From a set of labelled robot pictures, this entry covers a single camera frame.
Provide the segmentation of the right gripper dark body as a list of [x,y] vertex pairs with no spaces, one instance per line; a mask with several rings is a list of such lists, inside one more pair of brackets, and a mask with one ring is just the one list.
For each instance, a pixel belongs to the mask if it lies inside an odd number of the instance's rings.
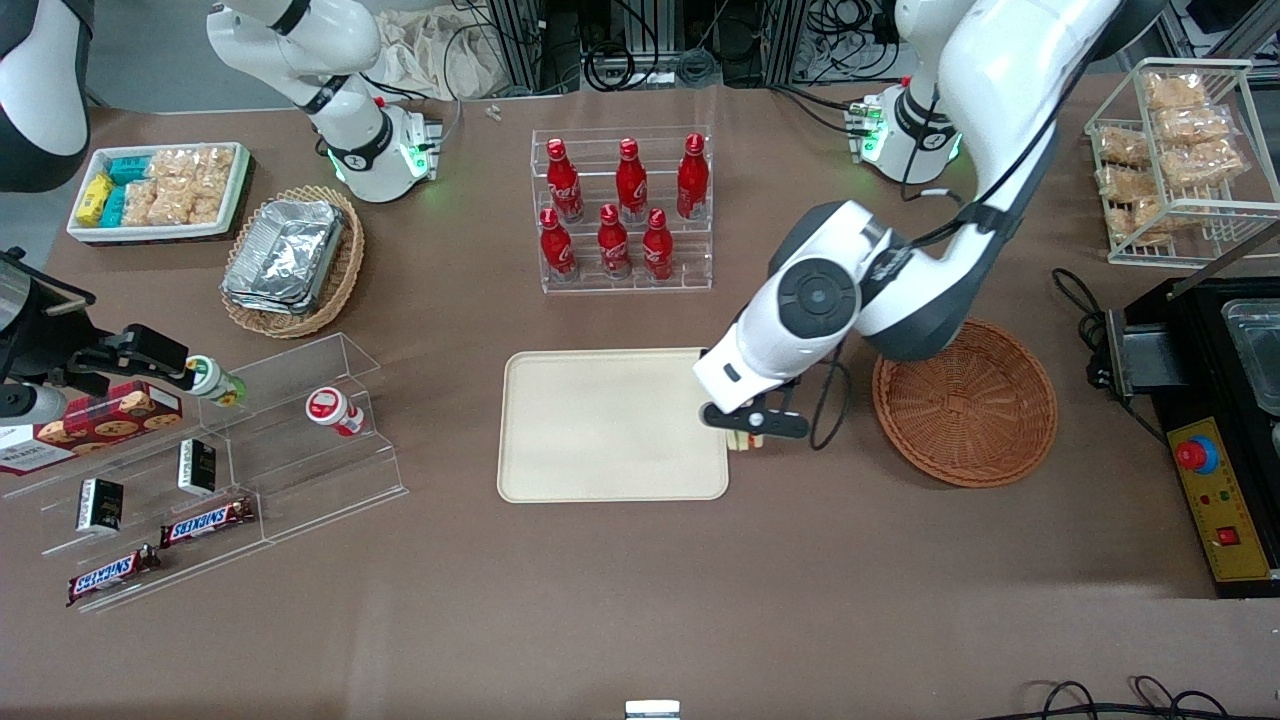
[[3,380],[99,389],[101,375],[76,365],[77,354],[101,338],[87,307],[96,296],[3,252]]

